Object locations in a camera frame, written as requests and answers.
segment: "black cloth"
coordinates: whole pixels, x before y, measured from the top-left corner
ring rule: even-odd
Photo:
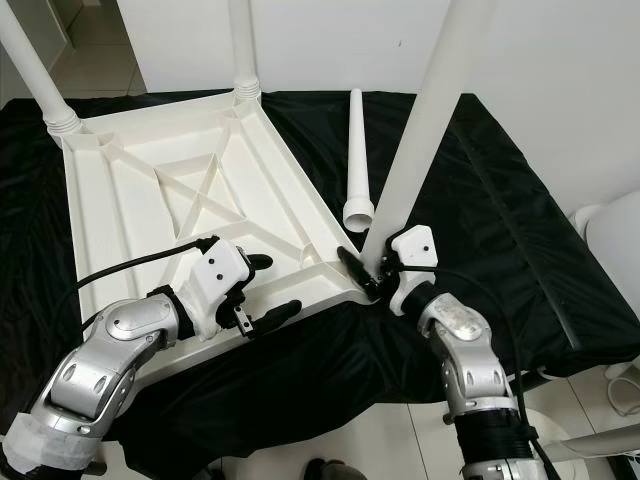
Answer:
[[[199,93],[70,101],[81,117]],[[371,197],[379,199],[414,97],[366,93]],[[346,194],[348,92],[263,95],[263,108],[331,212]],[[79,338],[77,301],[51,318],[74,281],[62,154],[29,100],[0,112],[0,432],[26,409]],[[640,324],[498,122],[463,95],[409,224],[430,225],[440,265],[491,289],[513,319],[524,367],[566,376],[640,353]],[[349,234],[356,246],[364,235]],[[473,286],[438,284],[491,323],[513,370],[505,326]],[[442,399],[439,368],[415,326],[383,304],[338,305],[141,392],[118,419],[132,468],[188,478],[224,455],[304,440],[375,402]]]

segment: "black tablecloth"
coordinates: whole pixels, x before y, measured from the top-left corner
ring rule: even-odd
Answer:
[[[202,95],[70,101],[81,117]],[[413,102],[366,93],[371,197],[377,202]],[[263,95],[263,108],[341,221],[348,92]],[[0,112],[0,433],[25,410],[80,338],[62,154],[31,100]],[[640,324],[517,147],[473,95],[463,95],[410,224],[430,225],[440,265],[489,287],[516,325],[524,366],[566,376],[640,352]],[[350,234],[361,247],[364,235]],[[508,371],[511,348],[472,286],[438,279],[491,323]],[[147,388],[110,432],[133,468],[189,478],[223,455],[307,439],[375,402],[442,398],[438,366],[414,326],[382,304],[338,305]]]

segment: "white plastic pipe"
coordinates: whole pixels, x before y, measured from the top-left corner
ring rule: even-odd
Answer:
[[[253,48],[250,0],[229,0],[231,41],[235,61],[234,94],[239,101],[260,98]]]
[[[349,104],[349,166],[347,173],[347,201],[342,222],[351,232],[364,232],[371,225],[373,203],[369,199],[367,145],[364,136],[362,91],[351,90]]]
[[[58,92],[7,0],[0,0],[0,42],[42,109],[47,131],[54,140],[60,144],[58,137],[79,131],[82,124],[76,112]]]
[[[552,462],[621,455],[640,450],[640,425],[552,442],[543,448]]]
[[[413,210],[497,3],[451,0],[360,256],[370,273]]]

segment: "tiled floor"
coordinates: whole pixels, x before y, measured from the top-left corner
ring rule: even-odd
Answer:
[[[115,0],[83,9],[69,29],[75,52],[54,69],[67,98],[114,97],[146,92]],[[635,391],[619,392],[635,403]],[[557,422],[570,436],[588,435],[633,423],[608,405],[603,368],[557,380],[527,393],[528,407]],[[450,480],[462,466],[455,429],[442,423],[444,404],[375,405],[344,427],[292,445],[255,452],[247,459],[225,458],[229,480],[300,480],[313,457],[340,458],[370,480]],[[109,465],[105,480],[145,478],[124,465],[116,443],[103,445]],[[589,460],[594,480],[614,480],[605,460]]]

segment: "black cable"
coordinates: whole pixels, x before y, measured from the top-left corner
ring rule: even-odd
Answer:
[[[404,265],[402,263],[393,264],[392,268],[399,272],[405,271],[405,272],[442,273],[445,275],[450,275],[452,277],[457,277],[475,286],[479,291],[481,291],[485,295],[485,297],[491,300],[491,303],[493,303],[493,306],[495,307],[496,311],[501,317],[502,322],[507,327],[507,332],[511,340],[511,346],[513,348],[513,360],[515,363],[514,374],[515,374],[515,380],[516,380],[516,386],[517,386],[517,391],[515,393],[516,393],[516,400],[518,402],[518,411],[520,413],[520,420],[522,421],[523,426],[526,428],[530,428],[531,425],[529,424],[529,418],[527,417],[527,409],[524,402],[524,387],[522,383],[522,359],[520,357],[520,348],[518,346],[518,341],[516,340],[515,330],[513,328],[513,324],[511,323],[511,319],[507,316],[504,309],[502,308],[502,304],[497,299],[497,297],[491,292],[491,290],[489,290],[483,284],[478,282],[476,279],[464,273],[458,272],[456,270],[450,270],[448,268],[420,267],[420,266]],[[536,438],[533,438],[530,441],[531,441],[531,444],[533,445],[533,448],[538,453],[540,460],[542,460],[542,463],[544,464],[544,469],[547,473],[547,476],[549,477],[549,480],[560,480],[560,477],[556,472],[551,460],[549,459],[549,456],[542,449],[538,440]]]
[[[144,257],[135,258],[133,260],[129,260],[126,262],[119,263],[118,265],[113,265],[111,267],[105,268],[104,270],[100,270],[99,272],[92,273],[84,277],[82,280],[71,285],[61,296],[58,304],[53,313],[52,325],[55,325],[58,321],[58,317],[60,316],[60,312],[64,307],[65,303],[69,300],[69,297],[80,290],[82,287],[90,284],[91,282],[95,282],[96,280],[111,275],[113,273],[120,272],[122,270],[126,270],[127,268],[135,267],[137,265],[142,265],[143,263],[153,262],[155,260],[160,260],[161,258],[170,257],[172,255],[176,255],[177,253],[186,252],[192,248],[198,248],[203,253],[206,252],[211,246],[218,241],[218,237],[212,236],[210,238],[199,238],[194,240],[193,242],[185,243],[179,247],[170,248],[169,250],[163,250],[161,252],[152,253],[150,255],[145,255]],[[84,332],[87,328],[89,328],[96,319],[96,315],[93,315],[89,320],[82,324],[82,331]]]

